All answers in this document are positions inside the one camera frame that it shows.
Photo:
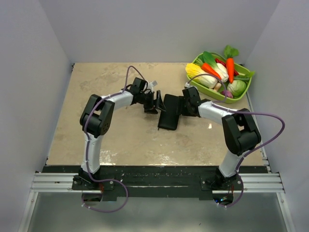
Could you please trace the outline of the black tool case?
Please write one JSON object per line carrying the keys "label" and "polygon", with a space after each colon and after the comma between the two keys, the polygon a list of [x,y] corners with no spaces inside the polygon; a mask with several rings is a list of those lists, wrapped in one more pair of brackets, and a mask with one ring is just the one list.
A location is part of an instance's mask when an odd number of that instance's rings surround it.
{"label": "black tool case", "polygon": [[160,113],[158,128],[175,131],[178,126],[180,116],[180,97],[166,94],[163,101],[166,110]]}

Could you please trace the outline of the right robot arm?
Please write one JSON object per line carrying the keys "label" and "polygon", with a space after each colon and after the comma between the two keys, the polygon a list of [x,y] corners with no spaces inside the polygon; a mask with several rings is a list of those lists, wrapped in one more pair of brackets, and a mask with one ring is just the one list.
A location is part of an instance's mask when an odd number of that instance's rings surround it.
{"label": "right robot arm", "polygon": [[227,154],[219,165],[219,175],[215,178],[217,188],[227,189],[232,185],[239,162],[244,153],[252,151],[261,142],[260,132],[246,108],[233,112],[214,102],[200,98],[196,87],[183,89],[182,115],[209,119],[223,127]]}

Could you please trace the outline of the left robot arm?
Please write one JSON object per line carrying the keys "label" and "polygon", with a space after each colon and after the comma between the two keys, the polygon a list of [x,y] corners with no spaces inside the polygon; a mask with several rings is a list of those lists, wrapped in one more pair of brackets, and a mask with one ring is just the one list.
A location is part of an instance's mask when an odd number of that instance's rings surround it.
{"label": "left robot arm", "polygon": [[119,92],[107,96],[91,95],[80,117],[80,125],[84,132],[84,160],[81,165],[80,177],[88,189],[96,189],[100,184],[100,149],[104,135],[110,128],[114,111],[141,104],[144,113],[156,115],[165,111],[160,91],[154,91],[156,81],[147,82],[135,78],[131,85]]}

